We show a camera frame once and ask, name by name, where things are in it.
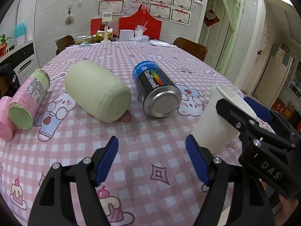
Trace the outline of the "white paper cup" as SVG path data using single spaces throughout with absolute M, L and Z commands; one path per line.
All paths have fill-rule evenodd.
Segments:
M 216 111 L 218 100 L 225 98 L 253 119 L 257 119 L 253 109 L 236 92 L 221 83 L 216 85 L 215 94 L 191 132 L 199 146 L 207 148 L 211 153 L 220 150 L 239 134 L 232 125 L 218 115 Z

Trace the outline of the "pink plastic cup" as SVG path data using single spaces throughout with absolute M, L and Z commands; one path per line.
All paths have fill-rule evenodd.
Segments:
M 3 96 L 0 101 L 0 123 L 1 123 L 1 139 L 5 141 L 9 141 L 13 138 L 15 125 L 11 121 L 8 115 L 9 103 L 11 101 L 11 97 Z

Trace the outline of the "brown wooden chair right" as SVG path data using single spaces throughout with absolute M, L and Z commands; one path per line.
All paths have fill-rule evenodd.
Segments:
M 185 52 L 188 52 L 189 54 L 193 55 L 194 57 L 204 61 L 208 49 L 207 47 L 200 45 L 196 42 L 193 42 L 191 40 L 185 39 L 183 37 L 178 37 L 174 40 L 173 45 L 181 48 Z

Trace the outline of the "brown wooden chair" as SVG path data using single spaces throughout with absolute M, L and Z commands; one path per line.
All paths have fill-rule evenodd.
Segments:
M 70 47 L 71 45 L 74 44 L 74 38 L 71 35 L 64 36 L 61 39 L 58 39 L 56 41 L 56 55 L 60 54 L 61 51 L 65 50 L 66 47 Z
M 178 37 L 174 40 L 173 45 L 181 48 L 185 52 L 188 52 L 189 54 L 193 55 L 194 57 L 204 61 L 208 49 L 207 47 L 200 45 L 196 42 L 193 42 L 191 40 L 185 39 L 183 37 Z

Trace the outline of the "pink green labelled can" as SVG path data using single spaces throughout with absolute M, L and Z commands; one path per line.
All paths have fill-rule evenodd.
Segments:
M 11 98 L 8 116 L 22 130 L 33 126 L 37 111 L 50 86 L 50 78 L 46 71 L 38 68 L 23 82 Z

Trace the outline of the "black blue metal can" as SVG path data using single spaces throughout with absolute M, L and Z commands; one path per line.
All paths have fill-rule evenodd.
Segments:
M 154 61 L 138 63 L 132 72 L 138 99 L 147 116 L 163 118 L 178 109 L 182 93 Z

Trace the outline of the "pink checkered tablecloth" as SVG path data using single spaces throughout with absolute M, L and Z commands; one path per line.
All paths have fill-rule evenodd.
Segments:
M 62 119 L 53 104 L 69 101 L 64 77 L 80 60 L 90 60 L 119 77 L 132 92 L 128 111 L 105 123 L 79 105 L 66 108 Z M 166 118 L 148 118 L 132 78 L 142 61 L 156 62 L 183 94 L 180 108 Z M 109 175 L 97 188 L 112 225 L 192 225 L 206 196 L 185 149 L 185 138 L 210 99 L 224 84 L 239 89 L 210 66 L 177 47 L 150 43 L 115 43 L 70 47 L 43 68 L 52 83 L 30 130 L 17 130 L 1 141 L 1 195 L 13 215 L 27 223 L 40 185 L 51 165 L 73 165 L 91 156 L 111 136 L 119 150 Z

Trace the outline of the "green lace door curtain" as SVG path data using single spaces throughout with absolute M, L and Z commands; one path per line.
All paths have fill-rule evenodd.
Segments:
M 231 34 L 230 39 L 228 41 L 228 45 L 226 46 L 224 54 L 221 58 L 221 62 L 218 66 L 219 73 L 223 75 L 226 72 L 236 42 L 238 29 L 242 17 L 244 0 L 222 0 L 222 1 L 230 21 L 230 26 L 233 30 L 233 33 Z

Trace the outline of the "red gift bag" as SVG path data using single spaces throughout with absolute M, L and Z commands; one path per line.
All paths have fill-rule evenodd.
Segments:
M 118 31 L 120 30 L 135 30 L 136 26 L 144 26 L 146 31 L 144 35 L 150 39 L 160 39 L 162 21 L 152 17 L 146 9 L 146 6 L 140 5 L 136 13 L 128 17 L 121 17 L 118 20 Z

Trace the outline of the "black jacket on chair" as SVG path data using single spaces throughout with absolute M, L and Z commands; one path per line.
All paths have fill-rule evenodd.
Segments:
M 19 89 L 20 83 L 15 71 L 10 64 L 1 66 L 0 71 L 0 98 L 3 96 L 13 97 Z

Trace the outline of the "white square box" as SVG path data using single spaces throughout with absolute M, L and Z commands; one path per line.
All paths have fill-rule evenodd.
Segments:
M 134 38 L 134 30 L 120 30 L 119 40 L 130 41 Z

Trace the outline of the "brown wooden chair left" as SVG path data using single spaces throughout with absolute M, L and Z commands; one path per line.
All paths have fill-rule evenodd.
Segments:
M 66 47 L 70 47 L 71 45 L 74 44 L 74 38 L 71 35 L 64 36 L 61 39 L 58 39 L 56 41 L 56 55 L 60 54 L 61 51 L 65 50 Z

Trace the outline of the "potted green plant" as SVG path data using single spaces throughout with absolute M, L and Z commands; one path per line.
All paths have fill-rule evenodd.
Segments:
M 0 46 L 0 57 L 6 54 L 6 47 L 7 47 L 7 41 L 11 39 L 11 37 L 7 37 L 5 34 L 3 34 L 0 37 L 1 40 L 1 46 Z

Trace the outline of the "turquoise white humidifier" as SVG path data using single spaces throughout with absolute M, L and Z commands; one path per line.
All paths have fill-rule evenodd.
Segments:
M 26 26 L 23 22 L 18 23 L 14 28 L 14 39 L 15 44 L 21 45 L 26 42 L 27 36 L 26 36 Z

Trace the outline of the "white desk lamp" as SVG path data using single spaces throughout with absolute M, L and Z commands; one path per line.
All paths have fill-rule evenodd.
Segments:
M 108 39 L 108 23 L 112 21 L 112 11 L 105 11 L 102 15 L 102 20 L 105 23 L 105 31 L 104 31 L 104 39 L 100 42 L 101 44 L 111 43 L 111 41 Z

